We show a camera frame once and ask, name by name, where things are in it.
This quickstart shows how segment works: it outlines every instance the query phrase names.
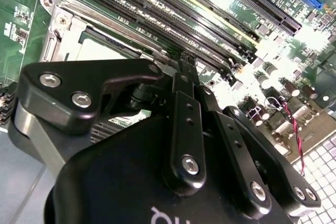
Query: ram slot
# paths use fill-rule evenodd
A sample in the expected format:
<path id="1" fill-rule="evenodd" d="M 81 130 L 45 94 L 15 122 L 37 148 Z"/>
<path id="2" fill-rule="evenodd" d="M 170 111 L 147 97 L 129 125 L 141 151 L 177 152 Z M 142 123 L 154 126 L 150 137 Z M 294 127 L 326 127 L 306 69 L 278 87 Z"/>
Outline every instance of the ram slot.
<path id="1" fill-rule="evenodd" d="M 174 13 L 173 16 L 168 14 L 166 7 L 159 5 L 155 1 L 147 3 L 146 0 L 127 1 L 132 3 L 133 6 L 136 6 L 138 10 L 141 10 L 138 12 L 141 12 L 144 17 L 149 15 L 151 18 L 155 18 L 155 20 L 157 20 L 160 24 L 170 27 L 171 30 L 169 30 L 169 32 L 174 35 L 179 34 L 180 39 L 183 39 L 186 43 L 193 45 L 197 48 L 197 50 L 208 54 L 209 57 L 221 62 L 228 62 L 228 59 L 235 58 L 234 55 L 226 52 L 222 47 L 216 45 L 211 39 L 204 36 L 203 33 L 200 33 L 194 28 L 191 28 L 191 26 L 186 25 L 185 22 L 181 21 L 181 17 L 178 17 L 177 13 Z"/>
<path id="2" fill-rule="evenodd" d="M 218 23 L 215 24 L 214 22 L 211 22 L 210 20 L 204 18 L 196 11 L 184 5 L 180 1 L 178 0 L 165 0 L 165 1 L 160 0 L 160 1 L 162 3 L 165 3 L 166 6 L 169 6 L 170 9 L 173 9 L 179 16 L 184 17 L 185 19 L 188 19 L 190 17 L 195 23 L 197 23 L 200 27 L 205 29 L 207 33 L 210 34 L 210 36 L 216 38 L 218 40 L 217 44 L 222 45 L 225 44 L 231 49 L 242 53 L 244 53 L 245 50 L 248 50 L 246 45 L 244 45 L 237 38 L 226 32 L 225 27 L 221 27 L 220 25 L 218 25 Z"/>
<path id="3" fill-rule="evenodd" d="M 223 20 L 225 20 L 226 22 L 236 27 L 238 30 L 243 31 L 248 37 L 252 38 L 255 41 L 260 41 L 260 37 L 252 29 L 250 29 L 247 25 L 240 22 L 239 20 L 235 19 L 229 13 L 225 12 L 224 10 L 216 6 L 210 0 L 197 0 L 197 1 L 203 6 L 213 11 L 216 15 L 221 17 Z"/>
<path id="4" fill-rule="evenodd" d="M 153 21 L 149 20 L 148 18 L 144 18 L 142 15 L 135 13 L 132 7 L 125 6 L 125 0 L 93 0 L 104 6 L 105 8 L 111 10 L 112 12 L 117 13 L 122 17 L 127 17 L 127 19 L 132 23 L 141 24 L 142 28 L 152 34 L 163 37 L 167 39 L 169 42 L 172 42 L 175 45 L 178 45 L 184 50 L 189 51 L 191 54 L 196 56 L 210 69 L 215 71 L 221 71 L 223 69 L 230 69 L 228 63 L 226 61 L 220 60 L 218 58 L 212 58 L 208 54 L 202 52 L 202 50 L 197 50 L 197 48 L 193 47 L 188 43 L 183 42 L 180 36 L 177 35 L 178 31 L 174 30 L 171 31 L 169 29 L 163 29 L 162 26 L 154 24 Z"/>
<path id="5" fill-rule="evenodd" d="M 295 19 L 274 5 L 270 0 L 241 0 L 273 25 L 283 30 L 290 36 L 294 36 L 302 25 Z"/>
<path id="6" fill-rule="evenodd" d="M 177 24 L 177 27 L 182 28 L 183 31 L 189 35 L 195 37 L 198 43 L 205 43 L 207 46 L 211 47 L 219 55 L 225 58 L 232 59 L 236 58 L 231 52 L 225 51 L 224 47 L 230 47 L 233 50 L 239 51 L 239 46 L 234 46 L 227 40 L 224 40 L 217 34 L 213 33 L 211 30 L 207 29 L 204 25 L 200 24 L 198 21 L 192 20 L 188 15 L 180 12 L 175 7 L 171 6 L 163 0 L 134 0 L 140 2 L 140 4 L 145 4 L 146 10 L 152 10 L 159 14 L 160 18 L 163 18 L 166 22 L 171 24 Z"/>

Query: green circuit board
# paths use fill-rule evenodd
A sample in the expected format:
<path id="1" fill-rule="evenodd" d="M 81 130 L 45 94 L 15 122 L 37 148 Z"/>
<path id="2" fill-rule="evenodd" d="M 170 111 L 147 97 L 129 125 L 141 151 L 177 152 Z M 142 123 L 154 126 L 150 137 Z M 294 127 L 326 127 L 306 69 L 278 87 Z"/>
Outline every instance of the green circuit board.
<path id="1" fill-rule="evenodd" d="M 120 21 L 122 18 L 102 5 L 92 0 L 80 0 L 90 7 L 104 13 L 106 16 Z M 202 10 L 190 0 L 179 0 L 193 8 L 198 13 Z M 274 27 L 268 20 L 262 18 L 241 0 L 210 0 L 221 9 L 228 12 L 240 22 L 244 23 L 262 39 L 256 47 L 259 52 L 267 51 L 266 60 L 276 66 L 285 66 L 284 76 L 295 80 L 298 85 L 314 85 L 317 74 L 317 66 L 334 51 L 333 41 L 328 38 L 336 33 L 336 22 L 333 1 L 327 1 L 323 9 L 316 10 L 309 7 L 301 0 L 271 0 L 296 21 L 302 24 L 302 29 L 294 37 L 285 35 Z M 312 20 L 307 17 L 313 13 Z M 17 81 L 19 72 L 23 66 L 39 60 L 44 38 L 50 22 L 50 15 L 40 5 L 39 0 L 0 0 L 0 82 L 9 84 Z M 267 32 L 258 30 L 263 25 Z M 128 26 L 140 31 L 137 24 L 128 23 Z M 248 47 L 254 45 L 235 30 L 223 24 L 225 30 L 233 37 L 243 42 Z M 160 44 L 170 54 L 177 54 L 181 49 L 168 44 L 164 39 L 157 38 L 150 33 L 146 34 L 150 39 Z M 273 39 L 273 34 L 280 35 L 281 42 L 269 48 L 268 42 Z M 219 81 L 219 75 L 215 71 L 201 71 L 202 82 L 214 79 Z"/>

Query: mounting screw hole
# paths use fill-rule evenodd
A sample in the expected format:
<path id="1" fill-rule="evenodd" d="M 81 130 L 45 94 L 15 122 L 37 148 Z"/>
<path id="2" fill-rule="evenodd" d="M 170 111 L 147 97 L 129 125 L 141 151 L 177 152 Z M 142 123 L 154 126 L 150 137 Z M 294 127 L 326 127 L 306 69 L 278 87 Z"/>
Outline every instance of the mounting screw hole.
<path id="1" fill-rule="evenodd" d="M 242 148 L 242 145 L 241 145 L 238 141 L 235 141 L 235 145 L 236 145 L 238 148 Z"/>
<path id="2" fill-rule="evenodd" d="M 187 118 L 185 121 L 191 126 L 194 125 L 194 121 L 191 118 Z"/>
<path id="3" fill-rule="evenodd" d="M 43 0 L 43 4 L 47 7 L 52 7 L 54 3 L 52 0 Z"/>
<path id="4" fill-rule="evenodd" d="M 213 85 L 215 85 L 215 81 L 211 80 L 208 84 L 209 84 L 209 86 L 213 86 Z"/>
<path id="5" fill-rule="evenodd" d="M 190 109 L 190 110 L 194 109 L 194 107 L 190 103 L 187 103 L 187 108 Z"/>

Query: black metal bracket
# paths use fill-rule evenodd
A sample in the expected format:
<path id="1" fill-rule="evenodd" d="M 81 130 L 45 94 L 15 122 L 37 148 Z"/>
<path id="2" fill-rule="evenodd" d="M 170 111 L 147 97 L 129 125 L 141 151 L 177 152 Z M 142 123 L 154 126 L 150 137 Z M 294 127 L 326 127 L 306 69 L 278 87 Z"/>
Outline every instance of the black metal bracket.
<path id="1" fill-rule="evenodd" d="M 229 106 L 223 113 L 236 122 L 253 160 L 266 171 L 264 176 L 270 192 L 288 215 L 307 215 L 321 206 L 321 199 L 316 191 L 241 110 Z"/>
<path id="2" fill-rule="evenodd" d="M 101 113 L 103 95 L 115 98 L 128 86 L 162 77 L 145 59 L 33 63 L 21 71 L 17 95 L 29 113 L 69 134 L 83 134 Z M 82 94 L 82 106 L 72 101 L 75 94 Z"/>
<path id="3" fill-rule="evenodd" d="M 192 195 L 205 183 L 206 168 L 200 103 L 193 82 L 176 73 L 170 100 L 171 141 L 163 168 L 166 184 L 179 195 Z"/>
<path id="4" fill-rule="evenodd" d="M 213 92 L 205 87 L 195 89 L 202 105 L 203 124 L 207 126 L 223 150 L 226 163 L 235 183 L 232 188 L 237 206 L 249 218 L 260 219 L 270 212 L 271 197 L 248 152 L 233 119 L 222 114 Z"/>

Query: cable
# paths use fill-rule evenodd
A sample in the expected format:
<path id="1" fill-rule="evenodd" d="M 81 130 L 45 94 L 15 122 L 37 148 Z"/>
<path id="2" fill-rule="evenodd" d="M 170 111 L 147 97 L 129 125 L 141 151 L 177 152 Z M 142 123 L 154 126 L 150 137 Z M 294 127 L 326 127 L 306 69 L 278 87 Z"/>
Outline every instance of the cable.
<path id="1" fill-rule="evenodd" d="M 298 150 L 299 150 L 299 155 L 300 155 L 300 159 L 301 159 L 301 175 L 304 177 L 304 171 L 305 171 L 305 160 L 303 159 L 303 150 L 302 150 L 302 139 L 299 135 L 299 127 L 298 127 L 298 122 L 296 121 L 296 119 L 294 118 L 292 112 L 289 110 L 287 104 L 285 104 L 285 111 L 288 115 L 290 115 L 291 120 L 292 120 L 292 124 L 293 124 L 293 129 L 296 135 L 296 143 L 298 145 Z"/>
<path id="2" fill-rule="evenodd" d="M 273 105 L 271 102 L 269 102 L 268 99 L 273 99 L 279 105 L 279 107 L 277 108 L 275 105 Z M 266 108 L 271 109 L 271 110 L 281 110 L 281 108 L 282 108 L 282 105 L 280 104 L 280 102 L 278 101 L 278 99 L 276 99 L 274 97 L 268 97 L 268 98 L 266 98 L 265 101 L 264 101 L 264 105 L 265 105 Z"/>

